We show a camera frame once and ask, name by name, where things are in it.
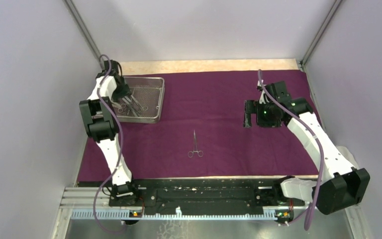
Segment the metal mesh instrument tray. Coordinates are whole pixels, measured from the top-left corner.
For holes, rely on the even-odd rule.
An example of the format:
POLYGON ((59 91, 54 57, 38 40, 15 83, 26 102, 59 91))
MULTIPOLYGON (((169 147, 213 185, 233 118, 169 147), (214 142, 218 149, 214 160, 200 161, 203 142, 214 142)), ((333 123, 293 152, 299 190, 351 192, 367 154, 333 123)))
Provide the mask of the metal mesh instrument tray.
MULTIPOLYGON (((158 123, 161 118, 163 99, 165 94, 165 80, 162 77, 133 77, 126 76, 132 95, 144 106, 148 107, 140 117, 120 117, 120 122, 129 123, 158 123)), ((119 103, 130 103, 120 100, 119 103)))

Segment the maroon wrap cloth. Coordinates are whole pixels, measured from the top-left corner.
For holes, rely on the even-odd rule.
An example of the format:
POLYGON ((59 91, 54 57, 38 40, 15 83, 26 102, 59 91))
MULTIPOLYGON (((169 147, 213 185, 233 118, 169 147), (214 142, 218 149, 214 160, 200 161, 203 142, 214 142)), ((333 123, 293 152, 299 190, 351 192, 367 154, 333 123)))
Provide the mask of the maroon wrap cloth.
POLYGON ((125 162, 136 179, 199 176, 315 175, 285 127, 243 127, 244 103, 257 100, 257 71, 163 74, 155 124, 122 123, 125 162), (188 157, 193 130, 203 157, 188 157))

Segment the surgical clamp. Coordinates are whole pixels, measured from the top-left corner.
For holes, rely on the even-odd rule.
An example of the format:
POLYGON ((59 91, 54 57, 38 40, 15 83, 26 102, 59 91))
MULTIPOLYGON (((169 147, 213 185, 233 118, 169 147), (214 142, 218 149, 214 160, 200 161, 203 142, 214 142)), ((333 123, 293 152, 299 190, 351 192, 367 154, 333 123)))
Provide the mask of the surgical clamp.
POLYGON ((188 152, 188 157, 193 158, 194 155, 197 155, 198 157, 203 157, 203 151, 198 149, 198 143, 197 143, 195 130, 193 130, 193 149, 188 152))

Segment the surgical forceps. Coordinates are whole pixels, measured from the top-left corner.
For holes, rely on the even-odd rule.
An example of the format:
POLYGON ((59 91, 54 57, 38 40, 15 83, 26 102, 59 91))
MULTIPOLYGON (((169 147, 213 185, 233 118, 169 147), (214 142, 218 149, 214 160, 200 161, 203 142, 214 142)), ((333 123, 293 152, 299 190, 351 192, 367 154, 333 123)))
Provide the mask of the surgical forceps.
POLYGON ((130 101, 132 108, 139 113, 146 112, 148 110, 147 106, 142 105, 133 95, 127 97, 130 101))

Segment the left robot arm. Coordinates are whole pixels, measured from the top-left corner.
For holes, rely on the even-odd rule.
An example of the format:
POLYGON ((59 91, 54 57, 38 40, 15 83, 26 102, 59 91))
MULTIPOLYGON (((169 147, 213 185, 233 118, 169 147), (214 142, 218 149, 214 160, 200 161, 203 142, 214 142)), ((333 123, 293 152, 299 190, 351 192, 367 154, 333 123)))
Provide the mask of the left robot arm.
POLYGON ((140 193, 134 188, 132 173, 122 155, 123 131, 112 105, 112 97, 119 96, 127 85, 118 62, 107 59, 103 64, 92 93, 80 101, 79 108, 86 133, 102 151, 110 170, 111 196, 133 206, 140 193))

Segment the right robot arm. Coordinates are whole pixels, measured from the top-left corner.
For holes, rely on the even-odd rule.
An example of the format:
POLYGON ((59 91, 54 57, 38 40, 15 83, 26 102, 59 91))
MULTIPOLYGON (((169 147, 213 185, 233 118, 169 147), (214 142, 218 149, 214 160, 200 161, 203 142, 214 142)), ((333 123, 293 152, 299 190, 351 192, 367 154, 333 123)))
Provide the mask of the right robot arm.
POLYGON ((245 101, 243 126, 264 128, 286 126, 299 140, 318 170, 315 181, 287 176, 272 191, 272 200, 285 205, 291 199, 311 203, 329 215, 362 202, 371 176, 358 169, 341 153, 320 126, 313 107, 305 98, 292 98, 284 81, 264 84, 259 81, 258 100, 245 101))

